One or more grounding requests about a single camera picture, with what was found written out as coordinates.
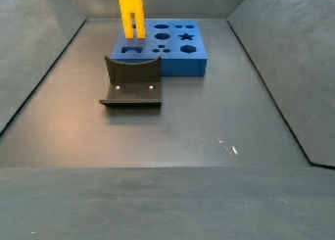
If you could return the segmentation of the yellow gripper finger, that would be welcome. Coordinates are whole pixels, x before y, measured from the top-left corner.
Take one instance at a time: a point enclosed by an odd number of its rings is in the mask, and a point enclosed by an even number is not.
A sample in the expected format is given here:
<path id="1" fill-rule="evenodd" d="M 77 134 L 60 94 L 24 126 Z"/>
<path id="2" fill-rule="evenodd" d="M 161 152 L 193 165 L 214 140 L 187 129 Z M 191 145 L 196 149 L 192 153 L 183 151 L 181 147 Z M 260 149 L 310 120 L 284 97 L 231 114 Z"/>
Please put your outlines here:
<path id="1" fill-rule="evenodd" d="M 135 19 L 136 19 L 136 31 L 137 38 L 144 39 L 145 33 L 145 18 L 144 18 L 144 3 L 143 0 L 135 0 Z"/>
<path id="2" fill-rule="evenodd" d="M 133 0 L 119 0 L 120 15 L 123 20 L 124 36 L 127 39 L 133 37 L 132 14 Z"/>

